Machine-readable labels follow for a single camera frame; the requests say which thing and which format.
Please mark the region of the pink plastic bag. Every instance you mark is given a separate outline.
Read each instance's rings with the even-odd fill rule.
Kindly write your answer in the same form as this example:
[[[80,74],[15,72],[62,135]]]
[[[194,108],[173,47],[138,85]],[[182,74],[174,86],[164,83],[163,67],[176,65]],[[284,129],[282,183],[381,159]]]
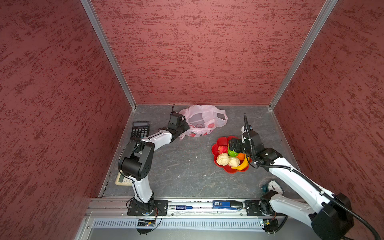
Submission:
[[[192,105],[179,112],[189,125],[189,129],[182,133],[180,140],[188,137],[201,137],[211,134],[216,128],[225,126],[228,116],[225,110],[212,105]]]

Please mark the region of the fake small tan fruit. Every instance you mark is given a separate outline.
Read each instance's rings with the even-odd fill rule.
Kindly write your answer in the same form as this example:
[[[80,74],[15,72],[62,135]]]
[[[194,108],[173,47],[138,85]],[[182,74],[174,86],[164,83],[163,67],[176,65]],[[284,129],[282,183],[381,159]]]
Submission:
[[[228,165],[231,168],[237,168],[241,164],[241,161],[237,157],[230,157]]]

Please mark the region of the blue marker pen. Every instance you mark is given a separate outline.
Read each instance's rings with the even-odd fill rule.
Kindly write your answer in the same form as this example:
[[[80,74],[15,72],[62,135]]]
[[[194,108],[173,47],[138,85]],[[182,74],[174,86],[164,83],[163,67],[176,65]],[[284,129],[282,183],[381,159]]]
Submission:
[[[169,205],[169,210],[192,210],[193,206],[186,205]]]

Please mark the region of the left aluminium corner post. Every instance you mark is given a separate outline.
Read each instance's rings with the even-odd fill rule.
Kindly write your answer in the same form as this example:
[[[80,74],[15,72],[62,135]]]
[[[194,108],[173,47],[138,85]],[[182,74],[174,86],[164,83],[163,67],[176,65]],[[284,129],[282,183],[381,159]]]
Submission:
[[[108,41],[108,38],[105,34],[105,31],[103,30],[103,27],[101,25],[101,22],[97,16],[97,13],[95,11],[95,8],[92,4],[92,1],[90,0],[81,0],[82,6],[85,9],[85,12],[91,22],[91,25],[99,39],[99,42],[101,43],[104,52],[113,68],[113,71],[126,95],[126,98],[128,99],[130,106],[133,110],[137,108],[137,103],[133,97],[133,94],[128,86],[128,83],[126,81],[126,78],[124,77],[123,71],[118,63],[118,60],[113,52],[113,49]]]

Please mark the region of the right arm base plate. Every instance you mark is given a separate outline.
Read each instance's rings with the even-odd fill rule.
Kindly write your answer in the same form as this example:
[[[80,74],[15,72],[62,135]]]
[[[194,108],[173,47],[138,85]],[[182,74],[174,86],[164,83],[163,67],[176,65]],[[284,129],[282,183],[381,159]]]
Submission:
[[[286,215],[277,213],[273,210],[271,205],[267,201],[260,200],[247,200],[245,201],[245,209],[247,216],[253,217],[285,217]]]

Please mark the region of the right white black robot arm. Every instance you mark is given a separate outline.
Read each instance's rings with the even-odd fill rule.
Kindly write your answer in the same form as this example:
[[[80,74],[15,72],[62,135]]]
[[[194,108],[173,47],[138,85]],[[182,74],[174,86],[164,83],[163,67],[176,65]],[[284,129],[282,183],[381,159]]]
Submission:
[[[270,216],[276,213],[294,218],[311,227],[322,240],[345,240],[354,227],[354,221],[362,223],[379,240],[375,228],[352,211],[351,201],[344,194],[334,194],[321,187],[293,167],[279,152],[265,148],[258,133],[250,127],[243,128],[242,139],[229,140],[229,150],[245,154],[246,160],[270,172],[292,190],[304,202],[287,199],[276,190],[268,191],[260,198],[258,211]]]

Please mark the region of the aluminium corner post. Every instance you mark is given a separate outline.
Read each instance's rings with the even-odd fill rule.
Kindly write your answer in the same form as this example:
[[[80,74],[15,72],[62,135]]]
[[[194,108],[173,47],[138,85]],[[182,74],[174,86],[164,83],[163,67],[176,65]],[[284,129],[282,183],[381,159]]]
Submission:
[[[118,60],[113,52],[113,49],[108,41],[108,38],[105,34],[105,31],[103,30],[103,27],[101,25],[101,22],[97,16],[97,13],[95,11],[95,8],[92,4],[92,1],[90,0],[81,0],[82,6],[85,9],[85,12],[91,22],[91,25],[99,39],[99,42],[101,43],[104,52],[113,68],[113,71],[126,95],[126,98],[128,99],[130,106],[133,110],[137,108],[137,103],[133,97],[133,94],[128,86],[128,83],[126,81],[126,78],[124,77],[123,71],[118,63]]]
[[[273,97],[271,103],[269,104],[269,109],[272,112],[274,108],[276,107],[277,103],[279,102],[280,98],[282,97],[284,91],[288,87],[289,83],[291,82],[292,78],[294,77],[296,71],[300,67],[302,61],[306,57],[308,51],[310,50],[311,46],[315,42],[317,36],[319,35],[320,31],[322,30],[324,24],[326,23],[327,19],[329,18],[330,14],[332,13],[334,7],[338,3],[338,0],[326,0],[323,7],[321,8],[314,24],[312,25],[309,33],[307,34],[302,46],[300,47],[300,50],[298,51],[292,65],[290,66],[287,74],[285,75],[280,87],[278,88],[275,96]]]

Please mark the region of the cream yellow calculator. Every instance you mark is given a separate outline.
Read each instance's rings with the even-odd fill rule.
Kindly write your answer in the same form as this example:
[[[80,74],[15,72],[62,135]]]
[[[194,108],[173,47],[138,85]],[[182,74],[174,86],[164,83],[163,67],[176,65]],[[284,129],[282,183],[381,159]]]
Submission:
[[[126,178],[124,175],[122,175],[121,172],[118,172],[117,178],[115,180],[115,185],[117,186],[132,186],[132,180]]]

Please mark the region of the fake yellow banana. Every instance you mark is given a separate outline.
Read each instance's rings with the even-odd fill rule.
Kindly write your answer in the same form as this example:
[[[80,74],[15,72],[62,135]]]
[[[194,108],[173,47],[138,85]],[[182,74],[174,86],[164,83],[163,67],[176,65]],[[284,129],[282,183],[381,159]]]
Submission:
[[[245,168],[247,168],[248,166],[249,166],[249,162],[247,159],[245,159],[244,161],[241,161],[241,164],[237,168],[232,168],[232,169],[235,169],[237,171],[242,171]]]

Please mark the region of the fake red apple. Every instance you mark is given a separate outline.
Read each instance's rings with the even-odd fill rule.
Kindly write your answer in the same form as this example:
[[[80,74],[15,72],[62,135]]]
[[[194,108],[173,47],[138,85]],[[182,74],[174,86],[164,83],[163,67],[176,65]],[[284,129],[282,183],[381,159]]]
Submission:
[[[228,146],[218,146],[218,154],[227,154],[228,153]]]

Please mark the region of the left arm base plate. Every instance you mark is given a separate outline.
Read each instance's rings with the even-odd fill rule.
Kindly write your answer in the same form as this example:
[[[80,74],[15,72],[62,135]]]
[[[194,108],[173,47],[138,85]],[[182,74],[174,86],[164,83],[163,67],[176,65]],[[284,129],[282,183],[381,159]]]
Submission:
[[[166,216],[168,206],[167,200],[150,200],[148,203],[130,200],[126,203],[128,216]]]

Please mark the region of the perforated metal front rail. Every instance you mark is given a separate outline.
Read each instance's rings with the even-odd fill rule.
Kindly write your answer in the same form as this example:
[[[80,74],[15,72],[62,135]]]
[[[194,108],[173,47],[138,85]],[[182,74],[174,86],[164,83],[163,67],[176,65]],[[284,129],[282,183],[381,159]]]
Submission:
[[[209,231],[262,232],[264,222],[259,219],[96,219],[94,229],[189,229]]]

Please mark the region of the fake orange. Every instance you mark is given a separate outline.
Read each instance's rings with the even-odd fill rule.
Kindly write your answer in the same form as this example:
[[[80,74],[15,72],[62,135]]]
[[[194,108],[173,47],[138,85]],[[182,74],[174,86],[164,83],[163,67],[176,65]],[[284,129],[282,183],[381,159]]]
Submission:
[[[237,158],[238,158],[240,161],[244,161],[244,160],[245,160],[245,157],[246,157],[246,155],[245,155],[245,154],[242,154],[242,153],[239,153],[239,154],[237,155]]]

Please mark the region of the right aluminium corner post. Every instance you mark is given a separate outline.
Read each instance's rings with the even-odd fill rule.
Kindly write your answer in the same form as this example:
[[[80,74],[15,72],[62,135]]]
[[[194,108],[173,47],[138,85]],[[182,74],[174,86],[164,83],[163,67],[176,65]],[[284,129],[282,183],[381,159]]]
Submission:
[[[338,0],[326,0],[323,7],[321,8],[314,24],[312,25],[309,33],[307,34],[302,46],[300,47],[300,50],[298,51],[292,65],[290,66],[287,74],[285,75],[280,87],[278,88],[275,96],[273,97],[271,103],[269,104],[269,109],[272,112],[274,108],[276,107],[277,103],[279,102],[280,98],[282,97],[284,91],[288,87],[289,83],[291,82],[292,78],[294,77],[296,71],[300,67],[302,61],[306,57],[308,51],[310,50],[311,46],[315,42],[317,36],[319,35],[320,31],[322,30],[324,24],[326,23],[327,19],[329,18],[330,14],[332,13],[334,7],[338,3]]]

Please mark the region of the red flower-shaped plastic bowl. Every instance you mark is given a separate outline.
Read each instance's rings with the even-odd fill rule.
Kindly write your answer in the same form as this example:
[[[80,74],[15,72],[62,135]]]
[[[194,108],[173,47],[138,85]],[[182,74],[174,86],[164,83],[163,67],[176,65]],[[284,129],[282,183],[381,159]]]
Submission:
[[[237,170],[235,170],[235,169],[232,169],[229,165],[227,165],[227,166],[219,166],[217,163],[216,163],[216,158],[217,158],[217,156],[219,155],[218,154],[218,146],[228,146],[228,148],[229,148],[229,141],[230,140],[232,140],[232,139],[238,139],[237,137],[233,137],[233,136],[229,136],[229,137],[221,137],[221,138],[219,138],[218,140],[217,140],[217,142],[212,146],[212,154],[214,155],[214,163],[218,166],[218,167],[220,167],[220,168],[223,168],[227,173],[229,173],[229,174],[235,174],[235,173],[237,173],[237,172],[246,172],[248,169],[249,169],[249,167],[250,167],[250,165],[247,167],[247,168],[245,168],[244,170],[242,170],[242,171],[237,171]]]

